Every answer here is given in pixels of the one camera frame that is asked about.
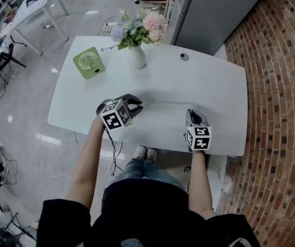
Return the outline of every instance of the green fan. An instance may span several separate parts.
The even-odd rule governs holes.
[[[73,62],[84,79],[90,79],[105,70],[95,47],[91,47],[76,55],[73,58]]]

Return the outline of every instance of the brick wall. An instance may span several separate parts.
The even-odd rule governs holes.
[[[261,246],[295,246],[295,0],[260,0],[226,41],[246,69],[245,154],[218,213],[244,214]]]

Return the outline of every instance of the pink flower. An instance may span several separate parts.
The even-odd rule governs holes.
[[[161,30],[162,32],[165,32],[166,21],[163,15],[151,11],[143,19],[143,27],[150,31],[151,38],[151,31]]]
[[[155,41],[161,40],[163,37],[163,31],[160,29],[152,30],[149,33],[149,37],[150,37],[150,39],[155,40]]]

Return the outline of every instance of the blue jeans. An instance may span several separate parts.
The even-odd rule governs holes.
[[[121,172],[112,183],[124,179],[153,179],[172,184],[185,191],[184,187],[168,174],[167,171],[158,167],[154,160],[133,158],[128,162],[124,171]]]

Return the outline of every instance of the black sleeve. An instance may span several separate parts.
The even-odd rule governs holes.
[[[247,240],[252,247],[260,246],[244,215],[226,214],[212,217],[206,221],[210,235],[225,241],[228,245],[237,241],[234,246],[246,246],[240,244],[238,239]]]
[[[46,200],[36,238],[40,246],[76,246],[90,230],[89,210],[79,202]]]

